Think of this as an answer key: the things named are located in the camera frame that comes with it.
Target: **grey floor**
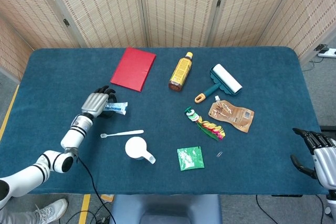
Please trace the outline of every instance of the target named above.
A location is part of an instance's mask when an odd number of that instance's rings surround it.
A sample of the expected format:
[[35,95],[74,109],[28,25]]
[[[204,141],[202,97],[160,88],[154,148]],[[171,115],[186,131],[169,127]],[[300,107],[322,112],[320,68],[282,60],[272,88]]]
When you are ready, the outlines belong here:
[[[329,45],[336,48],[336,39]],[[312,68],[312,63],[303,66],[303,70]],[[315,63],[314,68],[303,72],[311,100],[320,125],[336,125],[336,58],[324,58],[323,62]],[[8,106],[14,94],[16,84],[0,73],[0,125],[4,119]],[[81,210],[83,195],[25,195],[20,198],[13,198],[8,203],[8,208],[12,211],[33,211],[35,204],[41,208],[62,197],[69,201],[67,213],[61,218],[61,223]],[[324,205],[326,197],[320,195]],[[255,196],[245,195],[222,195],[222,216],[225,224],[271,224],[269,219],[257,206]],[[259,203],[279,224],[284,223],[320,223],[322,207],[316,196],[303,196],[302,198],[283,198],[272,196],[259,196]],[[96,212],[100,207],[100,201],[95,195],[91,195],[89,210]],[[101,209],[97,218],[107,216],[107,212]],[[79,215],[76,215],[69,223],[78,223]],[[324,224],[332,224],[333,221],[328,216],[324,216]]]

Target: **table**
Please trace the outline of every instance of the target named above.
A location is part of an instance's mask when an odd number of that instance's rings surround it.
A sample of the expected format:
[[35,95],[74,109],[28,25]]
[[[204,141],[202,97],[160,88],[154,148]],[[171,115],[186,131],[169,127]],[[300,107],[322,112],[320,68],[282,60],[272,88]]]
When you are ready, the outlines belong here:
[[[316,180],[290,161],[313,162],[293,127],[318,131],[318,123],[296,54],[286,47],[144,48],[157,55],[142,92],[113,86],[128,101],[125,116],[96,119],[79,149],[102,194],[320,194]],[[178,60],[194,54],[181,92],[168,88]],[[123,48],[39,49],[30,57],[0,142],[0,177],[33,164],[46,150],[62,152],[60,141],[87,96],[109,80]],[[221,63],[243,86],[237,95],[217,91],[200,104],[194,98],[212,85],[209,70]],[[226,137],[217,142],[184,114],[188,106],[207,116],[214,96],[255,111],[249,132],[221,122]],[[144,129],[156,157],[151,165],[130,159],[129,136],[101,139],[101,133]],[[180,171],[176,149],[200,146],[205,168]],[[52,173],[34,193],[93,193],[78,163],[67,174]]]

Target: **electrical cord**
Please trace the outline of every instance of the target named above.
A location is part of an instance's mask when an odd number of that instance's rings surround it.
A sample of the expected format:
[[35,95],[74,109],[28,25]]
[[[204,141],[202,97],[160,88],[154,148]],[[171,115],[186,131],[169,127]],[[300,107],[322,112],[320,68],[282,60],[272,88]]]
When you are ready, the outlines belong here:
[[313,60],[311,60],[311,61],[314,62],[314,63],[321,63],[321,62],[323,62],[323,60],[324,60],[324,57],[322,57],[322,60],[320,60],[320,61],[313,61]]
[[110,216],[112,217],[112,220],[113,220],[114,224],[117,224],[116,221],[115,221],[115,219],[114,219],[114,217],[113,217],[113,215],[112,215],[112,213],[111,213],[111,211],[105,206],[104,202],[103,202],[102,199],[100,198],[99,193],[98,193],[98,191],[97,191],[97,189],[96,189],[96,186],[94,185],[94,184],[95,184],[95,181],[93,180],[93,176],[92,176],[92,174],[91,174],[89,168],[84,164],[84,162],[80,159],[79,156],[77,156],[77,158],[78,158],[78,161],[84,166],[84,168],[85,168],[86,171],[88,172],[88,174],[89,174],[89,176],[90,176],[90,178],[91,178],[91,182],[92,182],[93,189],[95,190],[94,192],[96,193],[96,195],[97,195],[98,199],[100,200],[101,204],[105,207],[105,209],[107,210],[107,212],[109,212]]
[[90,214],[93,215],[92,219],[94,218],[94,220],[96,221],[97,223],[97,218],[96,218],[96,215],[93,214],[93,212],[89,211],[89,210],[82,210],[82,211],[78,211],[77,213],[75,213],[74,215],[72,215],[70,217],[70,219],[68,219],[68,221],[66,222],[66,224],[68,224],[72,219],[73,217],[75,217],[77,214],[80,214],[81,212],[89,212]]
[[[322,214],[321,214],[321,221],[320,221],[320,224],[322,224],[323,222],[323,216],[324,216],[324,204],[323,204],[323,201],[322,199],[320,198],[320,196],[318,196],[317,194],[315,194],[316,197],[319,198],[320,202],[321,202],[321,206],[322,206]],[[265,210],[263,210],[263,208],[260,206],[259,204],[259,201],[258,201],[258,195],[256,195],[256,202],[257,202],[257,205],[258,207],[275,223],[275,224],[279,224],[277,223],[268,213],[265,212]]]
[[258,195],[256,195],[256,202],[258,207],[275,223],[275,224],[279,224],[277,223],[268,213],[265,212],[265,210],[263,210],[263,208],[260,206],[259,202],[258,202]]
[[323,216],[324,216],[324,204],[323,204],[323,201],[322,199],[320,198],[320,196],[318,196],[317,194],[315,194],[316,197],[319,198],[320,202],[321,202],[321,206],[322,206],[322,214],[321,214],[321,221],[320,221],[320,224],[322,224],[323,222]]
[[94,216],[95,216],[95,217],[97,216],[97,213],[101,210],[102,207],[103,207],[103,205],[101,205],[101,206],[98,208],[98,210],[94,213]]
[[323,62],[323,60],[324,60],[324,57],[322,57],[322,60],[320,60],[320,61],[310,60],[309,62],[312,63],[312,67],[309,68],[309,69],[303,70],[302,72],[306,72],[306,71],[310,71],[310,70],[314,69],[315,68],[315,63],[321,63],[321,62]]

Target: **red notebook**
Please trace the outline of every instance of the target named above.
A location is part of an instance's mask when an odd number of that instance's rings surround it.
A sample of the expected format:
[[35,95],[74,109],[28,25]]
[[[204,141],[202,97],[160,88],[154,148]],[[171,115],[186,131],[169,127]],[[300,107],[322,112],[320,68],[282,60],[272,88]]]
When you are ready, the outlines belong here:
[[155,56],[151,52],[126,48],[110,82],[141,92]]

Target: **yellow floor stripe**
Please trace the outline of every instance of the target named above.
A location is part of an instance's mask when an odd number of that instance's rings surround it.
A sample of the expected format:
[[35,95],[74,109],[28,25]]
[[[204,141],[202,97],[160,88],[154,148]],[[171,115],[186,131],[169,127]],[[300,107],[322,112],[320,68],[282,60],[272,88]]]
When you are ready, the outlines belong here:
[[1,138],[2,138],[2,135],[4,134],[4,131],[5,131],[5,127],[7,125],[7,121],[8,121],[8,118],[9,118],[9,114],[10,114],[10,111],[12,110],[12,106],[13,106],[13,103],[15,101],[15,97],[16,97],[16,93],[17,93],[17,90],[19,89],[19,85],[16,87],[16,90],[14,92],[14,95],[13,95],[13,98],[12,98],[12,101],[10,102],[10,105],[8,107],[8,110],[7,110],[7,113],[5,115],[5,119],[4,119],[4,122],[2,123],[2,126],[0,128],[0,141],[1,141]]
[[[83,203],[82,203],[82,211],[89,210],[90,197],[91,197],[90,194],[84,195]],[[79,216],[78,224],[85,224],[87,215],[88,215],[88,212],[81,212]]]

